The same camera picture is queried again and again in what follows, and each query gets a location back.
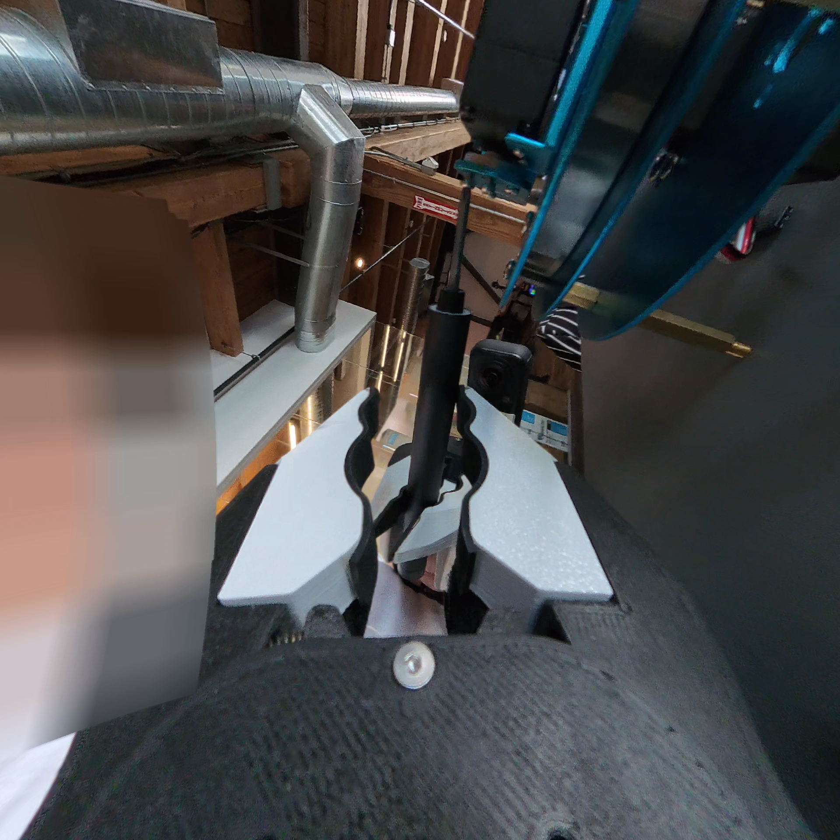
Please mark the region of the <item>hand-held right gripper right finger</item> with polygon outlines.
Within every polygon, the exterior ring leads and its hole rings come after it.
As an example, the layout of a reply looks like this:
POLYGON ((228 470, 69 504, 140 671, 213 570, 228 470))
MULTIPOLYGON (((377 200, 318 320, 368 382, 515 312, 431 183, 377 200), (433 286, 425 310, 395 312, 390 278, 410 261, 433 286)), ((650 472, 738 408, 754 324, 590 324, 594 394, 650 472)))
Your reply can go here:
POLYGON ((458 430, 470 490, 457 588, 520 618, 536 618, 548 601, 611 601, 611 583, 552 456, 470 387, 458 398, 458 430))

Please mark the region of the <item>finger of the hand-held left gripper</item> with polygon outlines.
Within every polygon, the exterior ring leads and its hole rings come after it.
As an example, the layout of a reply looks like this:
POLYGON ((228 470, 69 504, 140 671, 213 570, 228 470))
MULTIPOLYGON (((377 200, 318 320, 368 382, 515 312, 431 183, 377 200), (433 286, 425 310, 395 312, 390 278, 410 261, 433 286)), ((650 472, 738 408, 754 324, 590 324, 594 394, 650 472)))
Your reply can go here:
POLYGON ((409 479, 411 467, 411 449, 397 449, 371 503, 374 536, 385 561, 424 560, 424 507, 409 479))
POLYGON ((447 549, 457 540, 466 487, 445 492, 440 501, 423 510, 419 520, 394 552, 394 563, 426 558, 447 549))

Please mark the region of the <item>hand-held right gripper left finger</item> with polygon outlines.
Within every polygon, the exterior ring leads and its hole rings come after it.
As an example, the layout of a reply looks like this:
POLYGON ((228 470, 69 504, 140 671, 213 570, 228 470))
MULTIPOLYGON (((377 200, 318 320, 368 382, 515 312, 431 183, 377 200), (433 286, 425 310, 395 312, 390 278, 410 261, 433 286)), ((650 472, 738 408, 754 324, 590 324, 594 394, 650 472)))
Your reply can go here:
POLYGON ((371 441, 380 396, 367 388, 277 464, 217 595, 223 606, 281 604, 299 622, 315 606, 371 608, 378 569, 371 441))

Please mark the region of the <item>black screwdriver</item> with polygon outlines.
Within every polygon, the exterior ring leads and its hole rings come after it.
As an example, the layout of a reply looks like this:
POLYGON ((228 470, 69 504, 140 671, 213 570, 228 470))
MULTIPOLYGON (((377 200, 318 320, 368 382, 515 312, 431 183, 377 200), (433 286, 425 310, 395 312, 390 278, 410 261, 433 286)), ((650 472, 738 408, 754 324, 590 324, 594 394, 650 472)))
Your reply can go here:
POLYGON ((430 307, 423 348, 421 381, 413 432, 411 465, 406 484, 405 525, 412 526, 423 511, 438 503, 459 377, 466 350, 470 312, 460 286, 460 260, 466 241, 471 186, 463 185, 458 203, 453 259, 447 285, 430 307))

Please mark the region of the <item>blue metal toy robot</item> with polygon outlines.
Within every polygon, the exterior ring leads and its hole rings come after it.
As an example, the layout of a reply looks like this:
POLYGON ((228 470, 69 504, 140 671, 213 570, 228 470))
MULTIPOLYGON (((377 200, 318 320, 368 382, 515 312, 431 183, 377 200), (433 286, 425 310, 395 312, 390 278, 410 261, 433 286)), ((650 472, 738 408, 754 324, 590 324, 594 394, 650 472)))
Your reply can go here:
POLYGON ((838 177, 838 2, 486 2, 460 94, 473 186, 532 203, 507 303, 581 281, 589 340, 747 256, 783 186, 838 177))

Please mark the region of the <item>dark grey desk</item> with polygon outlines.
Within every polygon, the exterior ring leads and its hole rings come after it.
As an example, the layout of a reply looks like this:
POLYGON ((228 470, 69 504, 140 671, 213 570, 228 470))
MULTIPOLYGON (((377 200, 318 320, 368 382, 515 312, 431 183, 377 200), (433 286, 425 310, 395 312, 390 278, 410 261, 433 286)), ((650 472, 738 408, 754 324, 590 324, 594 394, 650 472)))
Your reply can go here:
POLYGON ((838 838, 838 180, 786 206, 768 248, 665 305, 747 358, 641 327, 584 341, 584 472, 696 601, 797 807, 838 838))

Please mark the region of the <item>white blue poster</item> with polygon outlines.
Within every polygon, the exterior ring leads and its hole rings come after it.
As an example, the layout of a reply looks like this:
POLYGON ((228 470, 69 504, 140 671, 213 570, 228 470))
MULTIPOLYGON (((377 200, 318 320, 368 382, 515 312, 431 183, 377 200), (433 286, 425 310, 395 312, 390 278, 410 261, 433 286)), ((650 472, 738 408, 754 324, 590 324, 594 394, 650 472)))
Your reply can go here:
POLYGON ((524 409, 521 413, 520 429, 544 448, 564 454, 569 451, 567 423, 524 409))

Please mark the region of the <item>wooden ceiling beam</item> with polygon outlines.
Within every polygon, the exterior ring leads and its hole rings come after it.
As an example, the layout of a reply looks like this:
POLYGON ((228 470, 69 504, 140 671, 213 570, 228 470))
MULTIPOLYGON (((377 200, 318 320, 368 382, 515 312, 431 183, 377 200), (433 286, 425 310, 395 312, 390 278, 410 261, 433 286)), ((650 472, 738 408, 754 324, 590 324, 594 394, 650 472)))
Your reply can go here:
MULTIPOLYGON (((367 149, 390 152, 403 159, 420 161, 465 145, 469 140, 460 121, 445 120, 376 132, 365 139, 367 149)), ((124 193, 163 200, 170 211, 191 228, 247 211, 268 208, 266 184, 278 186, 280 207, 299 207, 308 202, 311 167, 306 153, 297 148, 269 152, 278 162, 278 177, 264 174, 263 158, 245 157, 186 168, 166 167, 141 172, 139 167, 122 173, 93 171, 91 178, 70 172, 69 186, 124 193)))

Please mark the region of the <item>person's white shirt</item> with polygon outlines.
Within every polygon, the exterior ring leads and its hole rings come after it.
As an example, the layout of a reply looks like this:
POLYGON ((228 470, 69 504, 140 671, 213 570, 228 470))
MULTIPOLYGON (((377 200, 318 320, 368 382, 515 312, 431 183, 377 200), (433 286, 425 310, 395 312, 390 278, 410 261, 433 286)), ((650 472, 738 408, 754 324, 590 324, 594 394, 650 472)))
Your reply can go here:
POLYGON ((25 833, 56 782, 76 735, 45 742, 2 764, 2 839, 19 839, 25 833))

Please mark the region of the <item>wooden post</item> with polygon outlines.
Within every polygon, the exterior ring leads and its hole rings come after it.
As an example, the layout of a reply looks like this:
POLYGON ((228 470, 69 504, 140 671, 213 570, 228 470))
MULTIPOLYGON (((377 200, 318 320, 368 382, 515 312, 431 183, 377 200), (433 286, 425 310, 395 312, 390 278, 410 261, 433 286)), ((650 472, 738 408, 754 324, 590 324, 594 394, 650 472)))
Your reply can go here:
MULTIPOLYGON (((412 210, 416 194, 459 208, 462 181, 442 174, 428 174, 389 157, 369 153, 364 158, 362 193, 412 210)), ((499 197, 478 188, 470 199, 467 228, 510 245, 520 246, 533 208, 499 197)))

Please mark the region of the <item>silver ventilation duct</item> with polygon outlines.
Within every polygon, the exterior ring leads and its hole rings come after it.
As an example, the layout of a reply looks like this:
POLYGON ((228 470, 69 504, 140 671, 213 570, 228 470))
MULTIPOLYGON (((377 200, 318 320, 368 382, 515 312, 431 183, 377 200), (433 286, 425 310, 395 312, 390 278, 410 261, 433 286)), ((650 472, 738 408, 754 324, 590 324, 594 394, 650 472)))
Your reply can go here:
POLYGON ((2 155, 287 133, 310 160, 297 347, 331 342, 361 196, 354 119, 454 114, 458 94, 228 49, 214 22, 156 2, 2 6, 2 155))

